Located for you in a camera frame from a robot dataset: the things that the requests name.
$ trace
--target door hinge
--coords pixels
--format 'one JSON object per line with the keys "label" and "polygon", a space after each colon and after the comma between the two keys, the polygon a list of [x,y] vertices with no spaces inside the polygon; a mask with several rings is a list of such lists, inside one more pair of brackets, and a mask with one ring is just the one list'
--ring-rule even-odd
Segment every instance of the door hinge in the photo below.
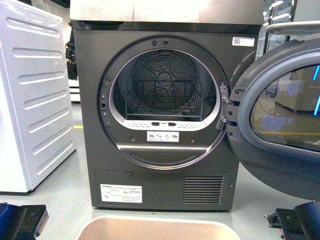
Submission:
{"label": "door hinge", "polygon": [[221,113],[220,113],[219,121],[216,125],[216,129],[218,130],[222,130],[225,127],[225,125],[230,122],[227,117],[228,105],[231,105],[234,103],[234,101],[229,99],[228,88],[226,86],[220,87],[220,93],[221,93],[222,103],[221,103]]}

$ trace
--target instruction label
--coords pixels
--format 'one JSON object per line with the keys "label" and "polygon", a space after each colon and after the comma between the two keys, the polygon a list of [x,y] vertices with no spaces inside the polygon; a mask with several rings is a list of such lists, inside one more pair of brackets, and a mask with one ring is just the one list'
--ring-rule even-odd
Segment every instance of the instruction label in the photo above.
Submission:
{"label": "instruction label", "polygon": [[253,37],[239,37],[234,36],[232,39],[233,46],[253,47],[255,45],[255,39]]}
{"label": "instruction label", "polygon": [[142,186],[100,184],[103,202],[142,203]]}
{"label": "instruction label", "polygon": [[147,131],[146,140],[148,142],[179,142],[178,131]]}

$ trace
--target white appliance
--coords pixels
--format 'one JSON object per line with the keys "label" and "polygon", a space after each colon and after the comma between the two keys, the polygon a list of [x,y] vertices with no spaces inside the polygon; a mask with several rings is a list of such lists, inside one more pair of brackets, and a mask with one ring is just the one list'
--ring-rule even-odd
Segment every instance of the white appliance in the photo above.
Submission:
{"label": "white appliance", "polygon": [[0,0],[0,192],[32,191],[73,151],[62,18]]}

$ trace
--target dryer drum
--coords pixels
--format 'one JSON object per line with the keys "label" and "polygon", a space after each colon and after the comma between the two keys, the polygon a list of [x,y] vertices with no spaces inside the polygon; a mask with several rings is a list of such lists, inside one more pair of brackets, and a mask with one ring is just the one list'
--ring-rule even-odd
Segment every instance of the dryer drum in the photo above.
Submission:
{"label": "dryer drum", "polygon": [[120,71],[117,82],[127,120],[200,122],[215,106],[216,88],[208,71],[178,50],[152,50],[135,57]]}

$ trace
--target dryer top panel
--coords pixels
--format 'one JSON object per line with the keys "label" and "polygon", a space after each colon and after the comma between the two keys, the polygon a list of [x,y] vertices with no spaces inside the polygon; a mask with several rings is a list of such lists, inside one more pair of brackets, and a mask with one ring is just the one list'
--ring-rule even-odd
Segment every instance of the dryer top panel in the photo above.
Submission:
{"label": "dryer top panel", "polygon": [[70,18],[83,21],[262,25],[263,0],[72,0]]}

